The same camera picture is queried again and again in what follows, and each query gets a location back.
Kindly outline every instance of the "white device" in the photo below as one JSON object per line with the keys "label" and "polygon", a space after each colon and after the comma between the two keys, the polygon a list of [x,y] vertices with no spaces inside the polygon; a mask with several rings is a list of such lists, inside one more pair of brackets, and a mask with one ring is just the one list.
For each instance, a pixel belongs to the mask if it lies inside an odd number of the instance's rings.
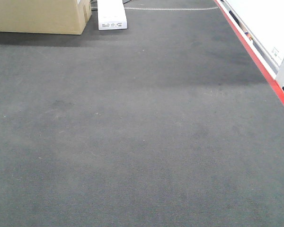
{"label": "white device", "polygon": [[127,29],[122,0],[97,0],[99,30]]}

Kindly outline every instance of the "white panel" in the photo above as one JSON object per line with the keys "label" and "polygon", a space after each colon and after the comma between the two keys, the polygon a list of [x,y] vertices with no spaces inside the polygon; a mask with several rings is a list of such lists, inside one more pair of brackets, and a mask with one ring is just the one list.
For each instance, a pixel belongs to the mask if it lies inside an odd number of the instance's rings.
{"label": "white panel", "polygon": [[284,59],[284,0],[224,0],[280,66]]}

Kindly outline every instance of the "floor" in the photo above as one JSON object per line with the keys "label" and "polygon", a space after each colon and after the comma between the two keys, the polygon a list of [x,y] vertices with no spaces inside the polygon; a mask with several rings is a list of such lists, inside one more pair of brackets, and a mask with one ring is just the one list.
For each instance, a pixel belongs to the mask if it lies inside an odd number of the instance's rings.
{"label": "floor", "polygon": [[0,33],[0,227],[284,227],[284,107],[220,10],[126,14]]}

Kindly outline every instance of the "white cord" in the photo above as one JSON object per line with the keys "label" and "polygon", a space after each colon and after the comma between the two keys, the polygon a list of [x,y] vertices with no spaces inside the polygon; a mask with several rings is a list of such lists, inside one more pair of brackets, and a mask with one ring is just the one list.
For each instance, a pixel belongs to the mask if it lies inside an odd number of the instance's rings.
{"label": "white cord", "polygon": [[218,7],[209,7],[209,8],[140,8],[140,7],[124,7],[124,9],[130,10],[149,10],[149,11],[205,11],[218,9]]}

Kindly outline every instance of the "red trim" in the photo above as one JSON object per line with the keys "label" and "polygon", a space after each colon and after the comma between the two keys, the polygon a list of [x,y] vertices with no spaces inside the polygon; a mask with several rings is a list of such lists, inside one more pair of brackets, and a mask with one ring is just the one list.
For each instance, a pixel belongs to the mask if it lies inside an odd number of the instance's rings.
{"label": "red trim", "polygon": [[241,43],[243,44],[243,46],[245,47],[245,49],[247,50],[248,54],[251,56],[252,60],[255,62],[255,64],[257,65],[257,67],[259,68],[259,70],[261,71],[261,73],[263,74],[263,76],[265,77],[265,79],[267,80],[267,82],[269,83],[269,85],[271,86],[271,88],[275,91],[276,95],[279,97],[279,99],[281,100],[281,102],[284,105],[284,91],[282,90],[282,88],[279,86],[279,84],[277,83],[277,81],[275,81],[272,76],[270,75],[270,73],[267,71],[267,69],[264,67],[264,65],[262,64],[262,62],[259,60],[259,58],[256,56],[256,54],[252,51],[251,47],[248,45],[248,43],[246,42],[246,40],[244,39],[244,37],[241,35],[241,33],[238,31],[238,29],[236,28],[236,26],[232,23],[232,21],[229,19],[228,15],[224,12],[224,10],[221,7],[221,3],[218,2],[219,0],[214,0],[215,3],[218,5],[218,7],[220,8],[220,10],[222,11],[224,17],[226,18],[227,22],[230,24],[230,26],[232,27],[233,31],[235,32],[235,34],[237,35],[237,37],[239,38],[239,40],[241,41]]}

